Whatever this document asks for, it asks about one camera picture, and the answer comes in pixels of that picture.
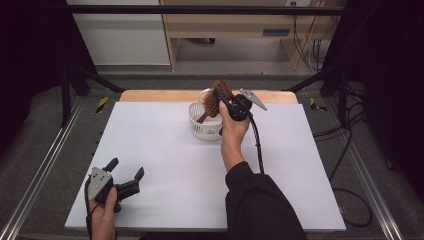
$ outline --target white table surface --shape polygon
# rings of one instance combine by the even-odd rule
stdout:
[[[121,202],[118,229],[225,231],[226,170],[220,140],[198,139],[190,130],[189,103],[117,102],[87,174],[117,157],[115,184],[143,166],[141,192]],[[253,106],[265,173],[292,204],[305,231],[343,231],[346,226],[300,104]],[[259,172],[252,127],[242,151]],[[85,230],[84,179],[65,227]]]

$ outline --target hand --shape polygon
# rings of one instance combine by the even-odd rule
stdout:
[[[227,106],[222,101],[219,102],[219,113],[224,125],[222,129],[221,155],[225,168],[230,171],[236,164],[244,161],[241,154],[241,143],[249,129],[250,120],[246,118],[243,121],[234,121],[228,113]]]
[[[93,240],[114,240],[115,234],[115,207],[118,193],[112,187],[107,195],[106,205],[102,206],[95,200],[89,201],[91,214],[91,228]]]

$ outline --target metal rail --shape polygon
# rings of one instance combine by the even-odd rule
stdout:
[[[41,188],[43,187],[43,184],[46,181],[49,172],[60,153],[60,150],[65,144],[65,141],[72,127],[74,126],[76,119],[78,118],[83,103],[85,102],[84,100],[84,97],[77,97],[77,100],[73,107],[71,119],[68,121],[68,124],[66,126],[62,127],[59,130],[56,139],[50,146],[49,151],[44,157],[44,160],[41,163],[40,168],[38,169],[34,178],[32,179],[32,182],[29,185],[27,191],[25,192],[24,196],[19,202],[19,205],[16,207],[14,213],[3,228],[0,235],[1,240],[13,240],[18,235],[19,230],[21,229],[26,217],[28,216],[32,205],[37,199],[37,196],[41,191]]]
[[[76,14],[224,14],[342,16],[360,9],[345,7],[262,7],[262,6],[156,6],[156,5],[47,5],[47,10]]]

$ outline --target white basket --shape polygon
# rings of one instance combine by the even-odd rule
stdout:
[[[191,131],[193,134],[202,140],[213,141],[221,138],[221,135],[219,135],[219,130],[222,128],[221,115],[218,114],[214,118],[208,116],[203,123],[196,122],[205,112],[203,101],[200,100],[200,97],[207,91],[209,91],[209,89],[200,93],[197,102],[190,103],[188,106],[188,116],[190,118]]]

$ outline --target black jacket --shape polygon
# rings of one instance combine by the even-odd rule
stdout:
[[[307,239],[287,198],[268,175],[254,174],[247,162],[225,178],[229,240]]]

